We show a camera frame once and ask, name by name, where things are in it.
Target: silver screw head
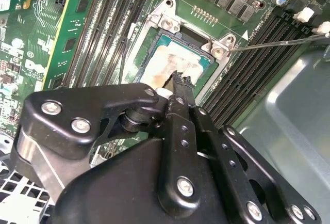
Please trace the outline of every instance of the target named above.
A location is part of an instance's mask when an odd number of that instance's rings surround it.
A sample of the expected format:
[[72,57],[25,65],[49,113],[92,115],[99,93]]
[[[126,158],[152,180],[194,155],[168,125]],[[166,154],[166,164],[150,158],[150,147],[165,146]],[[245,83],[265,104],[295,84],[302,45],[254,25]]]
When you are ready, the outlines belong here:
[[235,131],[233,129],[231,129],[230,127],[227,128],[228,133],[230,133],[231,135],[235,135]]
[[71,127],[75,132],[84,134],[90,131],[91,125],[89,122],[83,118],[77,118],[72,121]]
[[62,111],[62,108],[59,104],[55,102],[45,102],[41,105],[42,112],[48,115],[57,115]]
[[259,207],[254,202],[247,202],[246,207],[250,213],[250,215],[253,217],[253,219],[257,221],[262,220],[262,213],[259,209]]
[[191,197],[194,193],[194,188],[189,180],[185,178],[179,178],[177,180],[177,188],[179,192],[185,197]]
[[301,212],[300,208],[298,208],[296,205],[292,205],[291,206],[291,209],[294,213],[294,215],[300,219],[300,220],[303,220],[304,219],[304,215],[303,215],[303,212]]
[[202,115],[206,115],[206,114],[207,114],[207,112],[205,111],[205,109],[202,109],[202,108],[200,108],[200,113],[201,113]]
[[315,220],[315,215],[313,214],[313,212],[308,208],[308,207],[304,207],[304,211],[306,212],[306,214],[313,220]]
[[145,89],[144,91],[145,91],[145,93],[148,94],[149,96],[152,96],[152,97],[153,97],[153,96],[155,95],[152,89]]
[[167,19],[164,19],[163,21],[161,21],[161,26],[163,27],[163,29],[169,30],[173,27],[173,23]]

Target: ram slot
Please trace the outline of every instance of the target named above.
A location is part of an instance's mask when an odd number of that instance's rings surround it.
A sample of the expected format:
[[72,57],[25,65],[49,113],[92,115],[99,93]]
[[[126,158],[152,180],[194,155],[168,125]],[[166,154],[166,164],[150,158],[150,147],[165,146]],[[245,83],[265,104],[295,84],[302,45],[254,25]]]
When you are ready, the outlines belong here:
[[77,49],[72,59],[68,73],[66,74],[64,84],[68,87],[76,87],[79,73],[82,70],[86,53],[89,51],[91,38],[97,32],[97,24],[100,23],[102,18],[102,10],[99,8],[100,3],[104,0],[93,0],[89,13],[85,20],[85,25],[82,30]]
[[[272,14],[259,31],[260,35],[249,44],[307,37],[308,32],[300,29],[304,30]],[[298,48],[278,46],[242,52],[204,104],[215,125],[232,124]]]
[[124,0],[115,26],[108,33],[107,41],[99,58],[99,64],[93,72],[89,86],[104,84],[104,79],[116,68],[118,60],[114,60],[114,55],[117,55],[118,45],[122,43],[140,4],[141,0]]

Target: white label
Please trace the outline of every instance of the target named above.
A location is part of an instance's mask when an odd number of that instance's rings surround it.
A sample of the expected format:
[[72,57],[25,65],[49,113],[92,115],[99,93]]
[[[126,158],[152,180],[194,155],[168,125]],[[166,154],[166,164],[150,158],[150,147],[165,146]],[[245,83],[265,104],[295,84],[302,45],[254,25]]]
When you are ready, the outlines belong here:
[[37,81],[35,86],[35,91],[41,91],[42,90],[42,82]]
[[10,8],[10,0],[0,0],[0,11],[8,11]]

